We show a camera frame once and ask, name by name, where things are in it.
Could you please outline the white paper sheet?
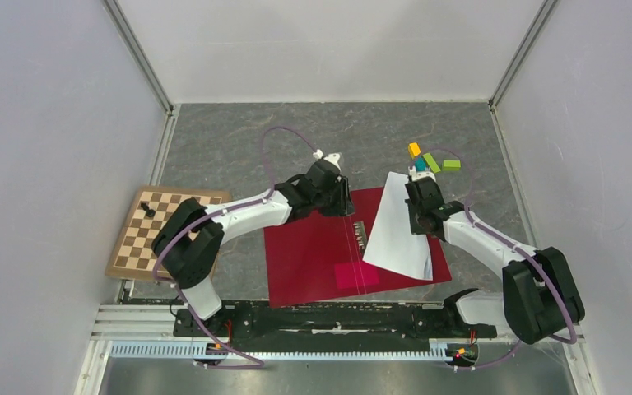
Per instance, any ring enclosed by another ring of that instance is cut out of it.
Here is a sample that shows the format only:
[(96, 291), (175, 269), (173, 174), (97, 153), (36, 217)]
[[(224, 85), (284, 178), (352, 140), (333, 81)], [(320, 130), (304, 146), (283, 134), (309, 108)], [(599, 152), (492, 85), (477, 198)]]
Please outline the white paper sheet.
[(411, 279), (431, 281), (433, 272), (428, 239), (411, 232), (406, 204), (407, 181), (405, 174), (388, 173), (363, 260)]

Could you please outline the red clip file folder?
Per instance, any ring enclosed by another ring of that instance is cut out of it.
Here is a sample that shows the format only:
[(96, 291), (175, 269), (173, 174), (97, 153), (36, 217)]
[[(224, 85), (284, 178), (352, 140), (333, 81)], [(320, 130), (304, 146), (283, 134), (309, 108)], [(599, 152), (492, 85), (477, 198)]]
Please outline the red clip file folder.
[(351, 193), (355, 214), (309, 217), (263, 230), (269, 305), (282, 308), (297, 304), (367, 295), (389, 290), (428, 286), (452, 280), (438, 239), (429, 237), (433, 279), (417, 280), (363, 261), (356, 240), (356, 224), (370, 235), (383, 188)]

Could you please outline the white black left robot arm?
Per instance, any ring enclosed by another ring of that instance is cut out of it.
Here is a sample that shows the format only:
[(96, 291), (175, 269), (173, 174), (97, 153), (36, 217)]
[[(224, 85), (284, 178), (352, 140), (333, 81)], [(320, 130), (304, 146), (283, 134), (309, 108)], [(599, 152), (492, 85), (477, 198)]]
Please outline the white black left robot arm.
[(339, 153), (327, 155), (306, 173), (236, 202), (207, 206), (193, 198), (181, 202), (151, 248), (157, 266), (170, 274), (181, 298), (195, 313), (193, 323), (198, 330), (215, 336), (225, 326), (222, 301), (210, 278), (223, 244), (255, 230), (305, 219), (314, 211), (321, 216), (354, 213), (341, 159)]

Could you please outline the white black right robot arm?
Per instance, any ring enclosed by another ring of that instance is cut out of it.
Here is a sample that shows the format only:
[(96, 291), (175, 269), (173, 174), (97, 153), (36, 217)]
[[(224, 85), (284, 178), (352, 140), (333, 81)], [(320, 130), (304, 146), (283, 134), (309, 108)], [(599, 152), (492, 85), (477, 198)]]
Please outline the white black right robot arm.
[(431, 278), (426, 237), (471, 254), (502, 282), (500, 294), (463, 296), (442, 314), (444, 329), (462, 336), (475, 323), (501, 323), (526, 344), (578, 340), (585, 308), (565, 255), (518, 242), (469, 206), (445, 201), (430, 172), (389, 173), (363, 260), (416, 280)]

